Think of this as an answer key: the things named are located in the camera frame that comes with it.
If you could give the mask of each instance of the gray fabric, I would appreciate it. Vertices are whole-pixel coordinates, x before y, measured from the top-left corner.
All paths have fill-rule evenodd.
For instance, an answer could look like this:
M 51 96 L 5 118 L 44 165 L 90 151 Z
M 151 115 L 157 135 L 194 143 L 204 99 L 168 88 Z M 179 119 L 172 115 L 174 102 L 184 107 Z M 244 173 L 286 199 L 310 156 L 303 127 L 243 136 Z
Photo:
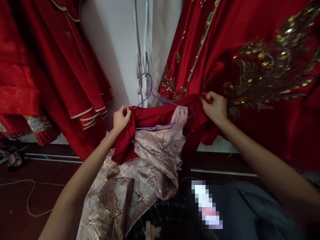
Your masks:
M 223 229 L 203 231 L 219 240 L 301 240 L 302 232 L 269 194 L 248 182 L 206 183 Z

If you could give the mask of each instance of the purple wire hanger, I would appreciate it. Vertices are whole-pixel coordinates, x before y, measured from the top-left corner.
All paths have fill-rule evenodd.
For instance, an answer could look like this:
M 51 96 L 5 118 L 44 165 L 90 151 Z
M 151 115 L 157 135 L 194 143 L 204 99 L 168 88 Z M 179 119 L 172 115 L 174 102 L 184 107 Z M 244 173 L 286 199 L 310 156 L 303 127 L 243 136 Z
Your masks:
M 170 103 L 170 104 L 175 105 L 176 107 L 178 107 L 177 104 L 175 104 L 175 103 L 173 103 L 173 102 L 170 102 L 170 101 L 167 101 L 167 100 L 164 100 L 164 99 L 161 99 L 161 98 L 157 97 L 156 95 L 154 95 L 153 92 L 152 92 L 152 77 L 151 77 L 151 75 L 150 75 L 149 73 L 142 73 L 142 74 L 140 75 L 140 79 L 142 78 L 142 76 L 143 76 L 144 74 L 150 77 L 150 92 L 149 92 L 149 95 L 148 95 L 145 99 L 143 99 L 142 102 L 139 103 L 139 104 L 133 109 L 133 111 L 134 111 L 137 107 L 139 107 L 145 100 L 147 100 L 151 95 L 154 96 L 155 98 L 160 99 L 161 101 Z M 192 108 L 189 108 L 189 107 L 188 107 L 188 109 L 190 109 L 190 110 L 192 111 L 192 115 L 189 116 L 188 118 L 193 117 L 193 116 L 194 116 L 194 110 L 193 110 Z M 163 126 L 146 127 L 146 128 L 136 128 L 136 129 L 159 128 L 159 127 L 166 127 L 166 126 L 171 126 L 171 125 L 175 125 L 175 124 L 176 124 L 176 122 L 170 123 L 170 124 L 167 124 L 167 125 L 163 125 Z

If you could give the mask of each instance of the red tile floor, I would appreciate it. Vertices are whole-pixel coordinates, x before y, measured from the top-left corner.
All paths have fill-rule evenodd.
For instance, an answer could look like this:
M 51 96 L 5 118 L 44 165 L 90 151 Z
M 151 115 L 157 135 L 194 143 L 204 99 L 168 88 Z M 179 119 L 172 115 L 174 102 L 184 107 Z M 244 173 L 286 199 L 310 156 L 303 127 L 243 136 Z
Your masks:
M 49 144 L 39 147 L 29 144 L 26 153 L 75 156 L 68 145 Z M 62 189 L 79 168 L 81 163 L 56 162 L 43 160 L 25 160 L 23 167 L 16 171 L 8 171 L 7 164 L 0 165 L 0 185 L 23 179 L 36 182 L 30 197 L 30 210 L 39 215 L 53 208 Z M 198 152 L 195 161 L 189 166 L 194 169 L 218 170 L 229 172 L 252 173 L 250 167 L 239 154 Z M 184 177 L 195 177 L 201 180 L 218 180 L 229 182 L 234 180 L 249 181 L 267 190 L 257 177 L 235 176 L 227 174 L 178 171 L 179 180 Z M 41 217 L 33 217 L 27 211 L 27 198 L 33 187 L 32 182 L 0 186 L 0 239 L 2 240 L 37 240 L 46 224 L 49 213 Z
M 53 208 L 57 198 L 80 163 L 64 163 L 42 160 L 26 160 L 26 164 L 14 172 L 8 172 L 7 164 L 0 165 L 0 185 L 22 179 L 36 182 L 30 197 L 30 211 L 39 215 Z M 33 217 L 27 211 L 27 198 L 32 182 L 20 182 L 0 186 L 0 239 L 37 240 L 47 222 L 49 213 Z

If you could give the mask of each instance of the white wall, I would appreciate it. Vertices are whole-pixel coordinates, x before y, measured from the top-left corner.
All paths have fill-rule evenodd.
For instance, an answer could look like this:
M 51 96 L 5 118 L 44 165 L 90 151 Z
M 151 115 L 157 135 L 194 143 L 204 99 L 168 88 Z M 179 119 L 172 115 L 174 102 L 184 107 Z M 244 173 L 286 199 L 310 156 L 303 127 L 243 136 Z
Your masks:
M 154 90 L 166 64 L 182 8 L 181 0 L 154 0 L 152 76 Z M 137 1 L 140 47 L 143 49 L 145 0 Z M 136 40 L 132 0 L 88 0 L 81 22 L 111 84 L 114 100 L 107 105 L 107 126 L 121 105 L 139 103 L 136 80 Z

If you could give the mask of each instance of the person's left hand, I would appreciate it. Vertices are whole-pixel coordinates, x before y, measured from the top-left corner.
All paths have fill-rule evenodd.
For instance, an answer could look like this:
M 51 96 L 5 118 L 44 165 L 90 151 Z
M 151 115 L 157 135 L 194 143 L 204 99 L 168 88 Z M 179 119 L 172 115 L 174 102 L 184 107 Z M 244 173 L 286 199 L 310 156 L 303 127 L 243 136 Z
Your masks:
M 113 115 L 113 130 L 116 133 L 120 133 L 128 124 L 131 117 L 131 110 L 127 109 L 127 115 L 123 115 L 123 110 L 125 106 L 122 106 L 118 111 L 116 111 Z

